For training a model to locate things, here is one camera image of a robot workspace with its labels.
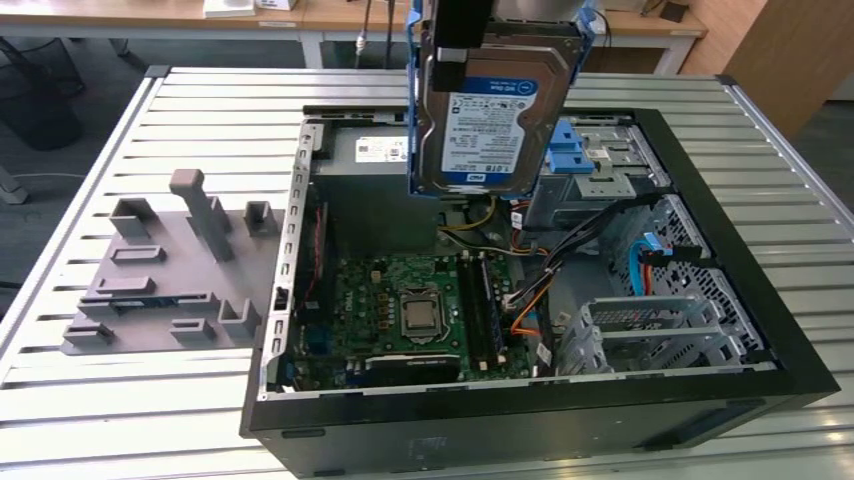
aluminum slotted table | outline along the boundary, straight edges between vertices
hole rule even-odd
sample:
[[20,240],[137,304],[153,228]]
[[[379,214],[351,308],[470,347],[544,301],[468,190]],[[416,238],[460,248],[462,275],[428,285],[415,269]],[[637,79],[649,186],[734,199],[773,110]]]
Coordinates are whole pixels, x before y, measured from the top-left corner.
[[[204,170],[224,207],[283,208],[302,107],[404,105],[398,72],[173,68],[147,77],[0,323],[0,470],[12,478],[279,479],[238,436],[250,350],[68,357],[61,334],[104,255],[116,199]],[[448,469],[406,478],[850,478],[854,218],[737,86],[710,77],[583,76],[568,106],[657,108],[725,206],[842,392],[693,450]]]

power supply label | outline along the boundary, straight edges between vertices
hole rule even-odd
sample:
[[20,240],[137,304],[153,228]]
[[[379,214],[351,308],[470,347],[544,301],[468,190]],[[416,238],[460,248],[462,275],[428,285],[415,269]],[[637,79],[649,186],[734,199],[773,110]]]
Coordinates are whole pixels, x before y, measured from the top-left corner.
[[356,163],[392,163],[408,160],[407,137],[359,137]]
[[451,183],[494,184],[512,175],[524,140],[519,117],[536,90],[535,80],[468,77],[450,94],[442,171]]

motherboard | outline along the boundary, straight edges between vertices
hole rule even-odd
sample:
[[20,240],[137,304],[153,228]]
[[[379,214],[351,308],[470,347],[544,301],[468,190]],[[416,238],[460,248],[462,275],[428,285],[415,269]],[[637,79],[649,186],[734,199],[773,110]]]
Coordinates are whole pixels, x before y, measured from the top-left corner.
[[507,335],[499,309],[510,290],[500,255],[339,260],[331,321],[304,334],[312,381],[355,388],[527,377],[526,344]]

expansion slot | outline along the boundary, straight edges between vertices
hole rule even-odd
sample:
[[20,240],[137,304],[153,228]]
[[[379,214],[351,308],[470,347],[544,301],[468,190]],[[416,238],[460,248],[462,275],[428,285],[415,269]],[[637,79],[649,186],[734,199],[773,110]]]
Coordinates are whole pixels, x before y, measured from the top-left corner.
[[456,261],[460,306],[466,324],[468,362],[472,370],[488,370],[499,363],[502,344],[496,342],[498,311],[482,258],[460,257]]

green circuit board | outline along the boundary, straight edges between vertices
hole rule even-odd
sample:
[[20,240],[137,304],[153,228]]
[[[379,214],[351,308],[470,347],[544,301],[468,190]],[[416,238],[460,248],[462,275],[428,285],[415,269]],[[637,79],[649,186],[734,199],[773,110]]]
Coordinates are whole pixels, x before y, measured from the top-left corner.
[[[459,298],[455,256],[383,256],[342,259],[335,269],[335,300],[330,358],[407,354],[460,356],[460,381],[524,378],[528,357],[523,342],[503,351],[506,362],[482,371],[468,363],[466,319]],[[508,266],[503,256],[488,260],[488,287],[500,298],[510,291]],[[407,336],[407,299],[432,298],[440,314],[440,331],[431,337]],[[322,388],[342,388],[340,368],[315,375]]]

